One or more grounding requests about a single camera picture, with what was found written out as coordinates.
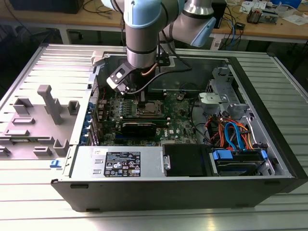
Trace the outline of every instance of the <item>blue cable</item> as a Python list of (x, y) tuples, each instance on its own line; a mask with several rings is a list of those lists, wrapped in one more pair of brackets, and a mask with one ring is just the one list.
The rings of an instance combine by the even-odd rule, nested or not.
[(234, 24), (233, 24), (233, 22), (230, 20), (230, 19), (226, 19), (226, 18), (223, 18), (224, 20), (227, 20), (229, 23), (231, 23), (231, 25), (232, 25), (232, 32), (233, 32), (233, 37), (232, 37), (232, 41), (231, 41), (231, 43), (230, 43), (230, 45), (229, 46), (233, 46), (233, 43), (234, 43), (234, 39), (235, 39), (235, 28), (234, 28)]
[(233, 126), (234, 129), (235, 129), (235, 132), (236, 132), (236, 138), (237, 138), (237, 143), (239, 144), (239, 148), (242, 149), (242, 150), (246, 150), (245, 149), (245, 146), (241, 140), (241, 133), (240, 133), (240, 130), (238, 128), (238, 126), (236, 125), (236, 123), (233, 123), (233, 122), (229, 122), (228, 124), (226, 124), (225, 126), (225, 137), (226, 137), (226, 141), (231, 145), (231, 147), (233, 148), (234, 151), (236, 151), (236, 147), (234, 145), (234, 143), (232, 143), (229, 139), (229, 134), (228, 134), (228, 128), (230, 126)]

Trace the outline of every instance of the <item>motherboard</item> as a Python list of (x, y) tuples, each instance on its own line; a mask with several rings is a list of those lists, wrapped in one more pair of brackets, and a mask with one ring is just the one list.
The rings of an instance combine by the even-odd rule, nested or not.
[(137, 96), (106, 94), (100, 100), (101, 146), (161, 146), (196, 143), (190, 122), (191, 98), (165, 92), (140, 103)]

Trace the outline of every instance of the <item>workbench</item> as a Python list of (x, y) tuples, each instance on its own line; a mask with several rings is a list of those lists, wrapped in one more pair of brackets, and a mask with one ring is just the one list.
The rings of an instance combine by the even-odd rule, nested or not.
[[(4, 132), (17, 97), (44, 104), (40, 84), (50, 84), (61, 104), (82, 101), (93, 72), (91, 56), (102, 46), (39, 47), (0, 101)], [(276, 57), (266, 53), (177, 50), (179, 55), (236, 57), (280, 131), (308, 173), (308, 94)], [(0, 160), (0, 227), (2, 230), (298, 230), (308, 228), (308, 184), (277, 194), (254, 208), (79, 213), (50, 185), (62, 171), (50, 160)]]
[[(95, 30), (95, 31), (121, 31), (121, 15), (112, 12), (112, 19), (108, 19), (96, 13), (89, 13), (83, 9), (77, 14), (49, 13), (49, 12), (28, 12), (15, 11), (9, 5), (13, 14), (28, 27), (43, 27), (59, 29), (64, 44), (71, 44), (68, 30)], [(281, 18), (276, 25), (272, 24), (249, 24), (246, 21), (247, 14), (239, 13), (240, 7), (230, 7), (232, 15), (238, 22), (246, 24), (242, 39), (260, 40), (273, 42), (305, 43), (308, 39), (308, 24), (297, 26)], [(87, 9), (95, 11), (93, 3), (87, 5)], [(300, 11), (308, 11), (308, 6), (303, 4)], [(4, 0), (0, 0), (0, 24), (20, 26), (4, 5)], [(217, 50), (221, 40), (227, 38), (231, 29), (226, 20), (222, 20), (219, 29), (214, 29), (211, 37), (214, 37), (211, 49)]]

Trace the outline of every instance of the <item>slotted metal surface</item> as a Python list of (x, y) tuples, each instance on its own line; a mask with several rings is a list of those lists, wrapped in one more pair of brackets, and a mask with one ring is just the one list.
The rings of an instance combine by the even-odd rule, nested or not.
[[(22, 73), (11, 96), (2, 100), (0, 130), (14, 112), (12, 103), (23, 95), (37, 99), (39, 84), (51, 83), (61, 103), (80, 99), (92, 72), (90, 58), (103, 47), (50, 45)], [(306, 93), (265, 53), (178, 50), (181, 54), (237, 57), (275, 122), (308, 173), (308, 104)], [(46, 160), (0, 161), (0, 227), (16, 230), (305, 230), (308, 229), (308, 184), (278, 194), (255, 208), (78, 213), (50, 186), (61, 175)]]

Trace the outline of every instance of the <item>warning label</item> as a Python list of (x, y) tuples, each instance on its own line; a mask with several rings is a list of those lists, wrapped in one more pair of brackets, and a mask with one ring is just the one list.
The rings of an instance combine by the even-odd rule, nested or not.
[(108, 152), (104, 175), (106, 177), (140, 177), (140, 152)]

